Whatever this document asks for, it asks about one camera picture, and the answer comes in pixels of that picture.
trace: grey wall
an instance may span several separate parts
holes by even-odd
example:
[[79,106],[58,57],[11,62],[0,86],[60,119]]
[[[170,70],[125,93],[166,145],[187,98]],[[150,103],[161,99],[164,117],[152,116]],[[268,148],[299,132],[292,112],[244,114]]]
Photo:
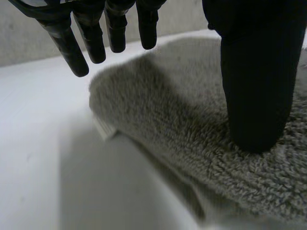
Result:
[[[168,0],[159,10],[158,35],[207,28],[201,0]],[[139,40],[135,6],[127,13],[127,42]],[[104,43],[108,46],[104,15],[101,19]],[[73,21],[72,29],[82,49],[84,44]],[[59,55],[47,32],[36,20],[25,17],[7,0],[0,0],[0,66]]]

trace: black finger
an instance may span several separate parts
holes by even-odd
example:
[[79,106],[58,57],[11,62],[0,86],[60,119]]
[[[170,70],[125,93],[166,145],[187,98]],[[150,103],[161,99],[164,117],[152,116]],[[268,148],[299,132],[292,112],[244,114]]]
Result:
[[126,48],[125,14],[134,5],[135,0],[107,0],[105,6],[106,27],[111,50],[121,53]]
[[252,152],[274,146],[289,117],[307,3],[287,0],[269,17],[255,24],[253,31],[222,38],[221,67],[231,136],[239,147]]
[[157,43],[158,9],[166,0],[137,0],[139,32],[144,49],[152,49]]
[[104,1],[74,3],[74,18],[81,32],[85,47],[93,63],[102,63],[106,51],[102,38],[99,19],[105,7]]
[[87,75],[89,68],[72,33],[70,16],[56,22],[44,20],[38,22],[48,31],[72,72],[78,77]]

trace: grey towel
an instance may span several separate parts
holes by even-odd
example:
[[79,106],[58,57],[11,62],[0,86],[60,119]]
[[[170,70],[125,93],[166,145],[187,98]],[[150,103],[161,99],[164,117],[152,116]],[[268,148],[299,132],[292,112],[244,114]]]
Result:
[[90,85],[90,107],[195,193],[206,186],[252,214],[306,224],[307,52],[283,137],[270,152],[250,154],[230,139],[219,49],[218,40],[182,39],[106,69]]

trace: white surface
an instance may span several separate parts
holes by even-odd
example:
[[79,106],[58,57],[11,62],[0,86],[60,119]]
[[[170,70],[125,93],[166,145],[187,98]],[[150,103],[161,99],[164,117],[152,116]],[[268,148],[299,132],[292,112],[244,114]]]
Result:
[[[184,36],[199,34],[217,37]],[[128,138],[103,143],[93,125],[93,73],[143,52],[140,43],[123,54],[107,49],[100,65],[86,56],[91,73],[80,79],[61,57],[0,69],[1,230],[198,228]],[[229,226],[270,229],[245,221],[208,229]]]

